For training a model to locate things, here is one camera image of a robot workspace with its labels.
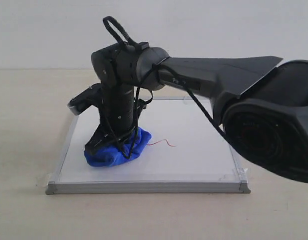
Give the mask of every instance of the table surface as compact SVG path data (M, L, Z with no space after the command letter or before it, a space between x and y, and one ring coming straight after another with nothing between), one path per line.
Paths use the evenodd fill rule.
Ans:
M245 160L251 194L46 196L66 104L96 81L92 70L0 70L0 239L308 240L308 184Z

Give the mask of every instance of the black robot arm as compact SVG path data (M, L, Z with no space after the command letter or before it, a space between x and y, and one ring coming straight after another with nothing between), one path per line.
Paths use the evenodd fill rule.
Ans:
M113 33L108 22L126 41ZM174 58L162 48L133 41L112 17L104 18L104 23L117 43L92 54L101 83L68 105L75 114L91 105L99 109L100 126L85 150L94 154L112 143L121 149L132 131L137 135L138 117L151 102L139 99L140 89L152 93L168 85L186 91L246 160L308 183L308 61L277 66L282 58L276 56ZM194 94L211 100L213 117ZM124 153L126 158L131 150Z

